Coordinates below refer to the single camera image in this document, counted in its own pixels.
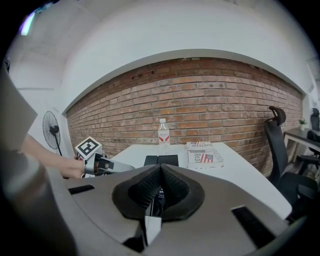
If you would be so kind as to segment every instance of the american flag print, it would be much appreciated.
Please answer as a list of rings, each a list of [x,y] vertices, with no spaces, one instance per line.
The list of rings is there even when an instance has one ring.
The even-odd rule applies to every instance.
[[[203,153],[201,156],[200,163],[213,163],[214,156],[212,154],[205,154]]]

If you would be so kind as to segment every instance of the human arm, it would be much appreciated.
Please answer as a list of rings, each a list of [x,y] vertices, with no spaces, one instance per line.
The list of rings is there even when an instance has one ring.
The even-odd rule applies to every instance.
[[[85,172],[83,161],[66,158],[44,148],[31,135],[27,134],[22,145],[22,152],[30,155],[46,167],[58,168],[61,175],[68,178],[81,178]]]

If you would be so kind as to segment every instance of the water bottle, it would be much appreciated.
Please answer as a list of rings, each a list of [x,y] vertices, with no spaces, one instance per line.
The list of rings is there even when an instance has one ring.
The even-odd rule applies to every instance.
[[[169,154],[169,147],[170,147],[170,132],[169,132],[169,128],[166,124],[165,118],[160,119],[160,125],[159,125],[159,129],[158,129],[158,137],[159,137],[160,151],[164,155],[168,155]]]

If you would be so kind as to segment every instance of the newspaper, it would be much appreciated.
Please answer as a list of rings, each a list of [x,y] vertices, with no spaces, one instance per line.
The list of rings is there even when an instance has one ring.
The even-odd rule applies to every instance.
[[[224,159],[209,141],[187,142],[188,167],[192,169],[223,168]]]

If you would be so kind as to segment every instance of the bottle label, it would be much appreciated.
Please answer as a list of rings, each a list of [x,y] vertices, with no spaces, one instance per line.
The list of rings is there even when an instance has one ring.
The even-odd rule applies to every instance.
[[[168,130],[159,130],[159,142],[170,142],[170,134]]]

